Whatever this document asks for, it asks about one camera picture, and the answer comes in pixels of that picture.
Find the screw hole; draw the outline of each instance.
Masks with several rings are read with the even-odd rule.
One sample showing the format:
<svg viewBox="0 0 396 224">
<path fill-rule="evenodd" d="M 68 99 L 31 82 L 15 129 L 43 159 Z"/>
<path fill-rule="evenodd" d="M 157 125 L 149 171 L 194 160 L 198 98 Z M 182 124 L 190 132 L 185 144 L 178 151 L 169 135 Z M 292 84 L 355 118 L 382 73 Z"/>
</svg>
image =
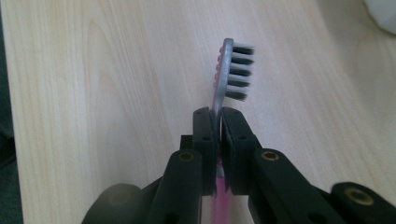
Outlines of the screw hole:
<svg viewBox="0 0 396 224">
<path fill-rule="evenodd" d="M 194 159 L 194 155 L 190 152 L 183 152 L 178 155 L 178 159 L 181 161 L 191 161 Z"/>
<path fill-rule="evenodd" d="M 277 161 L 279 156 L 275 152 L 265 151 L 262 153 L 262 157 L 268 161 Z"/>
<path fill-rule="evenodd" d="M 345 194 L 354 203 L 361 205 L 372 205 L 374 203 L 374 199 L 360 189 L 349 188 L 345 190 Z"/>
<path fill-rule="evenodd" d="M 309 220 L 315 224 L 326 224 L 327 219 L 321 213 L 311 213 L 308 215 Z"/>
<path fill-rule="evenodd" d="M 179 216 L 175 213 L 166 214 L 163 217 L 163 224 L 176 224 L 178 223 Z"/>
</svg>

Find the wooden table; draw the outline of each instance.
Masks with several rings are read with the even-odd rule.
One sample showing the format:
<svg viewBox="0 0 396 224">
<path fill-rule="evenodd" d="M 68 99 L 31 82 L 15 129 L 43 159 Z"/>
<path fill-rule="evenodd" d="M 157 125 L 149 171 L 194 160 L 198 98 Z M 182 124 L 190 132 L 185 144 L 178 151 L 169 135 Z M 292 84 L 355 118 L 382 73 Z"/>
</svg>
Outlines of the wooden table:
<svg viewBox="0 0 396 224">
<path fill-rule="evenodd" d="M 241 110 L 322 189 L 396 204 L 396 37 L 361 1 L 1 2 L 25 223 L 79 223 L 116 183 L 163 174 L 211 105 L 225 37 L 256 47 Z M 252 223 L 234 198 L 230 223 Z M 210 206 L 204 201 L 203 223 Z"/>
</svg>

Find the toothbrush head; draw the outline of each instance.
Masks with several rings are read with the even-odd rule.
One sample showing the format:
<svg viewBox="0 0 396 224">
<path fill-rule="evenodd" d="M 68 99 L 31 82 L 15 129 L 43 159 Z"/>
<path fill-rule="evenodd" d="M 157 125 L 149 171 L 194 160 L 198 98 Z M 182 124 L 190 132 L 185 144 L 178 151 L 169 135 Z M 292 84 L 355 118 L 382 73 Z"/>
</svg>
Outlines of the toothbrush head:
<svg viewBox="0 0 396 224">
<path fill-rule="evenodd" d="M 216 66 L 215 101 L 222 104 L 224 96 L 240 101 L 247 98 L 253 53 L 249 45 L 234 43 L 230 38 L 224 40 Z"/>
</svg>

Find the light wood surface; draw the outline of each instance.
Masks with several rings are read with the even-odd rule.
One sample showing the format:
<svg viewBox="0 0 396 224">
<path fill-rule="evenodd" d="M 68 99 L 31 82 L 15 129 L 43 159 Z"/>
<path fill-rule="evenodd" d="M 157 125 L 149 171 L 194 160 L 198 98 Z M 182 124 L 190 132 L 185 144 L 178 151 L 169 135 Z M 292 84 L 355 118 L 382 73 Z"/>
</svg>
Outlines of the light wood surface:
<svg viewBox="0 0 396 224">
<path fill-rule="evenodd" d="M 25 223 L 79 223 L 163 174 L 211 105 L 225 37 L 256 47 L 241 110 L 322 189 L 396 204 L 396 37 L 361 1 L 1 1 Z M 203 223 L 209 222 L 205 198 Z M 252 223 L 234 198 L 230 223 Z"/>
</svg>

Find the toothbrush bristles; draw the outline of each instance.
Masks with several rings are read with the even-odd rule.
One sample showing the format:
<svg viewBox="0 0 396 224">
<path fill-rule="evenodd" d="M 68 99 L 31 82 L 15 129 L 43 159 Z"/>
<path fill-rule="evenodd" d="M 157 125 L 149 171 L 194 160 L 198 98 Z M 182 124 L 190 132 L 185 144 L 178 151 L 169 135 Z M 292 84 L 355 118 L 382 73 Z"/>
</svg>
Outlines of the toothbrush bristles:
<svg viewBox="0 0 396 224">
<path fill-rule="evenodd" d="M 226 91 L 225 96 L 239 101 L 245 101 L 247 98 L 246 94 L 238 91 Z"/>
<path fill-rule="evenodd" d="M 248 77 L 251 75 L 250 65 L 253 64 L 251 46 L 233 44 L 230 74 L 227 81 L 225 96 L 235 100 L 244 101 L 248 96 L 247 87 L 250 85 Z"/>
</svg>

